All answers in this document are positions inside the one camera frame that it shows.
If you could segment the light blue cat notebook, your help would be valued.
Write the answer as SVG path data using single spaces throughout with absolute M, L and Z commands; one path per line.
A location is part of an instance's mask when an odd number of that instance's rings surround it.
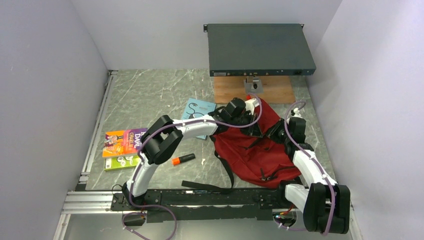
M 177 127 L 183 134 L 182 140 L 191 138 L 205 140 L 207 136 L 212 135 L 218 126 L 213 122 L 205 122 L 205 119 L 213 120 L 209 113 L 215 108 L 215 103 L 189 98 L 181 119 L 178 120 L 179 123 L 184 123 L 183 126 Z

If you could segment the red fabric backpack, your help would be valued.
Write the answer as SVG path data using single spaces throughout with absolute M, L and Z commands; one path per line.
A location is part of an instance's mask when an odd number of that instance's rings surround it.
M 300 170 L 286 154 L 282 137 L 283 120 L 264 100 L 254 109 L 259 117 L 250 127 L 229 127 L 212 135 L 217 155 L 224 159 L 231 171 L 251 184 L 276 189 L 281 181 L 292 181 Z

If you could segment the orange black highlighter marker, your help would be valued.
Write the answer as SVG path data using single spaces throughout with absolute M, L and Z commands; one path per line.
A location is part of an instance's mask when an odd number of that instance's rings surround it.
M 185 162 L 191 161 L 191 160 L 193 160 L 195 158 L 196 158 L 195 154 L 194 153 L 190 153 L 190 154 L 186 154 L 186 155 L 183 155 L 183 156 L 180 156 L 180 157 L 173 158 L 171 160 L 171 163 L 172 163 L 173 166 L 176 166 L 176 165 L 179 165 L 181 163 L 185 163 Z

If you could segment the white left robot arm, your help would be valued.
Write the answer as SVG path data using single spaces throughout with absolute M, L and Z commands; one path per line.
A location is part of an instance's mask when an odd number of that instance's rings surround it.
M 257 118 L 246 125 L 233 122 L 243 113 L 254 114 Z M 131 210 L 139 209 L 145 200 L 148 185 L 158 166 L 168 161 L 183 140 L 198 136 L 213 136 L 228 129 L 245 129 L 255 125 L 261 118 L 261 99 L 253 94 L 249 100 L 234 98 L 227 106 L 204 116 L 192 119 L 171 119 L 161 116 L 141 137 L 137 155 L 140 158 L 131 178 L 123 185 L 124 204 Z

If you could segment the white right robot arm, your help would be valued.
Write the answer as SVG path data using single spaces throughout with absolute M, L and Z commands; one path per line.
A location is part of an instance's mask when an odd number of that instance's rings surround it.
M 303 215 L 309 232 L 346 234 L 349 231 L 351 192 L 338 184 L 318 162 L 314 148 L 306 142 L 306 120 L 292 116 L 280 119 L 269 137 L 284 145 L 284 152 L 300 171 L 306 186 L 290 183 L 275 194 L 276 203 L 294 204 Z

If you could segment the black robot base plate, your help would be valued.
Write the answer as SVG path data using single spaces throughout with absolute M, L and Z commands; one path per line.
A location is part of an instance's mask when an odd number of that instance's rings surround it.
M 236 188 L 222 194 L 203 190 L 149 189 L 143 207 L 148 223 L 188 220 L 255 219 L 271 221 L 291 207 L 282 191 L 266 188 Z

